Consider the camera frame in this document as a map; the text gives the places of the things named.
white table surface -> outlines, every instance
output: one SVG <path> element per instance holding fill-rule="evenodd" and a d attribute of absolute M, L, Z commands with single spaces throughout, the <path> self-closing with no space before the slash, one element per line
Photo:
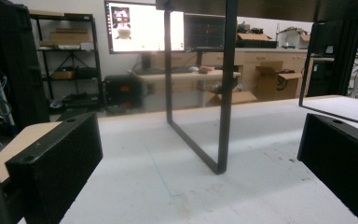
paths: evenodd
<path fill-rule="evenodd" d="M 347 97 L 306 101 L 333 109 L 358 104 Z M 103 160 L 62 223 L 358 223 L 296 159 L 309 112 L 297 100 L 232 106 L 222 175 L 163 112 L 99 119 Z M 358 116 L 355 108 L 351 113 Z M 174 111 L 173 118 L 215 158 L 219 114 L 208 107 Z"/>

wall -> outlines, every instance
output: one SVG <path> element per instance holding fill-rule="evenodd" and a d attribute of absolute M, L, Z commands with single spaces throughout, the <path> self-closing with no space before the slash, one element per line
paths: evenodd
<path fill-rule="evenodd" d="M 91 13 L 95 17 L 97 26 L 98 45 L 101 61 L 101 71 L 103 79 L 109 75 L 122 75 L 132 68 L 138 60 L 137 54 L 109 54 L 107 44 L 107 32 L 104 20 L 103 0 L 11 0 L 14 4 L 22 4 L 29 9 L 39 9 L 47 11 L 68 12 L 68 13 Z M 135 3 L 149 3 L 154 4 L 155 0 L 131 0 L 125 2 Z M 295 26 L 301 27 L 306 31 L 310 31 L 311 23 L 309 22 L 295 22 L 295 21 L 274 21 L 274 20 L 260 20 L 254 18 L 239 18 L 238 22 L 245 21 L 251 24 L 252 27 L 263 28 L 265 34 L 275 39 L 277 25 L 284 30 L 287 27 Z M 65 88 L 55 87 L 54 91 L 61 91 Z M 60 92 L 57 95 L 64 96 L 66 93 Z"/>

black shelving unit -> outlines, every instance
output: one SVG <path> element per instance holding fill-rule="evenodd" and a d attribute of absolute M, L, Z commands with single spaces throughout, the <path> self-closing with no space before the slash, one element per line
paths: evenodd
<path fill-rule="evenodd" d="M 43 41 L 46 38 L 42 34 L 41 21 L 76 21 L 76 22 L 85 22 L 88 23 L 91 28 L 92 35 L 92 44 L 93 50 L 83 50 L 83 49 L 37 49 L 37 51 L 41 52 L 42 60 L 44 63 L 44 69 L 46 76 L 43 77 L 43 81 L 48 83 L 48 93 L 51 99 L 54 99 L 54 92 L 52 88 L 52 82 L 56 81 L 73 81 L 74 85 L 76 85 L 76 93 L 79 94 L 79 89 L 77 86 L 78 80 L 90 80 L 97 81 L 98 85 L 98 105 L 100 107 L 103 106 L 103 82 L 101 78 L 101 66 L 100 66 L 100 58 L 98 53 L 98 41 L 96 34 L 96 25 L 95 20 L 92 14 L 72 14 L 72 13 L 64 13 L 63 16 L 54 16 L 54 15 L 35 15 L 31 14 L 31 19 L 36 21 L 36 28 L 39 35 L 39 40 Z M 54 79 L 52 76 L 52 72 L 64 66 L 65 63 L 71 64 L 73 67 L 76 65 L 81 65 L 82 67 L 88 67 L 82 60 L 80 60 L 76 55 L 81 53 L 89 53 L 92 54 L 95 60 L 95 69 L 96 75 L 92 77 L 75 77 L 75 78 L 63 78 L 63 79 Z M 48 62 L 48 54 L 65 54 L 67 57 L 62 61 L 61 65 L 58 67 L 50 67 Z"/>

black metal leg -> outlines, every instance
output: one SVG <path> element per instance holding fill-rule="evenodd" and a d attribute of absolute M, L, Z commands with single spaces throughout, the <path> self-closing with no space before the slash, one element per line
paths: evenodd
<path fill-rule="evenodd" d="M 171 26 L 170 11 L 165 11 L 165 84 L 166 84 L 166 110 L 167 121 L 172 128 L 185 140 L 194 152 L 207 164 L 217 175 L 227 169 L 228 141 L 231 120 L 231 93 L 234 75 L 235 37 L 237 35 L 237 8 L 238 0 L 226 1 L 226 30 L 225 49 L 223 60 L 222 78 L 222 104 L 220 111 L 220 132 L 217 162 L 214 161 L 197 143 L 177 125 L 172 118 L 172 74 L 171 74 Z M 198 53 L 197 62 L 201 62 L 201 53 Z"/>

box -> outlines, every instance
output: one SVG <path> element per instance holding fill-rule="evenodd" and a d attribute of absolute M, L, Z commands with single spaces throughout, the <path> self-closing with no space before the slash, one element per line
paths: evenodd
<path fill-rule="evenodd" d="M 206 98 L 208 99 L 206 105 L 221 105 L 222 103 L 222 94 L 212 95 L 208 92 Z M 232 105 L 253 103 L 256 101 L 257 98 L 249 91 L 234 91 L 231 95 Z"/>
<path fill-rule="evenodd" d="M 267 35 L 237 34 L 237 48 L 276 49 L 277 42 L 271 41 Z"/>
<path fill-rule="evenodd" d="M 52 77 L 54 79 L 73 79 L 75 78 L 75 68 L 69 67 L 60 67 L 53 72 Z"/>
<path fill-rule="evenodd" d="M 75 71 L 54 71 L 53 78 L 54 79 L 73 79 L 75 78 Z"/>
<path fill-rule="evenodd" d="M 90 45 L 88 44 L 90 42 L 90 35 L 85 29 L 57 28 L 55 32 L 50 33 L 50 39 L 39 41 L 39 46 L 50 48 L 59 45 L 69 47 L 78 46 L 77 49 L 80 49 L 82 43 L 86 44 L 84 48 L 90 48 Z"/>
<path fill-rule="evenodd" d="M 142 106 L 142 83 L 131 75 L 106 76 L 103 80 L 107 105 L 135 108 Z"/>
<path fill-rule="evenodd" d="M 301 73 L 280 73 L 283 62 L 265 62 L 257 66 L 260 78 L 257 85 L 258 101 L 273 101 L 296 98 Z"/>
<path fill-rule="evenodd" d="M 30 15 L 36 16 L 63 16 L 62 12 L 29 9 Z"/>
<path fill-rule="evenodd" d="M 307 49 L 310 35 L 305 35 L 302 29 L 282 31 L 278 34 L 279 46 L 293 45 L 296 49 Z"/>

